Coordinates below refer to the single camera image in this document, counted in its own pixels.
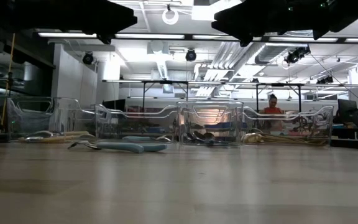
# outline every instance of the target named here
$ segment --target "ceiling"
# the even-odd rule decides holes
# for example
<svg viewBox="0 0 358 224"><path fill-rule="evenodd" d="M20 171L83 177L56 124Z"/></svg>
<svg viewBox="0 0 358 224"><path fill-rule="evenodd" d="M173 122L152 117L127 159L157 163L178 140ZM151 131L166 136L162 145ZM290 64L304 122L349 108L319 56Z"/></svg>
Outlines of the ceiling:
<svg viewBox="0 0 358 224"><path fill-rule="evenodd" d="M193 9L193 1L182 1L181 6L172 4L171 8L181 11L178 13L178 21L174 25L166 24L162 19L162 14L167 8L166 4L150 5L147 2L135 1L112 1L130 7L135 10L135 16L138 23L129 27L122 32L127 33L156 33L156 34L218 34L219 32L211 28L211 21L196 21L191 19ZM172 12L168 13L168 18L172 17ZM358 37L358 20L344 30L338 33L328 33L324 37ZM96 39L70 39L71 47L76 50L77 45L84 47L86 45L101 45L102 43ZM123 75L136 78L145 73L157 71L157 63L147 57L147 46L150 40L112 40L112 45L116 51L120 53L125 65L121 67ZM168 74L172 70L183 70L193 72L197 63L207 63L215 59L216 55L222 49L221 42L214 41L185 41L185 40L164 40L169 47L171 54L170 60L166 61ZM185 55L187 49L194 49L197 53L195 62L186 62ZM358 62L358 45L351 44L310 44L311 54L301 59L297 64L290 66L283 62L288 51L294 48L288 48L282 54L277 55L274 60L269 62L268 66L263 67L260 71L254 73L260 82L284 82L290 79L292 82L310 82L310 76L324 72L326 69L332 70L333 75L340 82L347 81L348 70ZM226 60L234 54L235 49L231 49L231 53L227 53ZM106 60L110 52L95 52L95 57L99 61ZM239 60L237 63L242 65L247 63Z"/></svg>

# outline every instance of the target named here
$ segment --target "clear plastic bin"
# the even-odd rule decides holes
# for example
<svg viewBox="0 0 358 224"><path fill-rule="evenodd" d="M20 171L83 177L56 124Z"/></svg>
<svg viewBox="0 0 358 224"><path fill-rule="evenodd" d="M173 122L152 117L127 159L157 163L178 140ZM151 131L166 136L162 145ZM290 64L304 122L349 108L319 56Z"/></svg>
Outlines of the clear plastic bin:
<svg viewBox="0 0 358 224"><path fill-rule="evenodd" d="M88 132L95 135L94 109L83 110L71 98L17 97L7 99L9 139L25 138L38 131L74 139Z"/></svg>
<svg viewBox="0 0 358 224"><path fill-rule="evenodd" d="M177 106L168 105L156 113L110 110L96 105L96 137L124 142L165 142L174 140Z"/></svg>
<svg viewBox="0 0 358 224"><path fill-rule="evenodd" d="M333 106L298 114L258 114L244 107L242 142L326 146L331 140Z"/></svg>
<svg viewBox="0 0 358 224"><path fill-rule="evenodd" d="M181 144L236 146L241 142L243 103L192 101L178 103Z"/></svg>

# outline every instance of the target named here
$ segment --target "wooden table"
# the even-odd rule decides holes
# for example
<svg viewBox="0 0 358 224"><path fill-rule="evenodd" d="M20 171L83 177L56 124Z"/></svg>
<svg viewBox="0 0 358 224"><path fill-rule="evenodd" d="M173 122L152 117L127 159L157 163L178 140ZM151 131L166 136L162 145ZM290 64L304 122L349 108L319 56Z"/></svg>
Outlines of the wooden table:
<svg viewBox="0 0 358 224"><path fill-rule="evenodd" d="M358 150L0 145L0 223L358 223Z"/></svg>

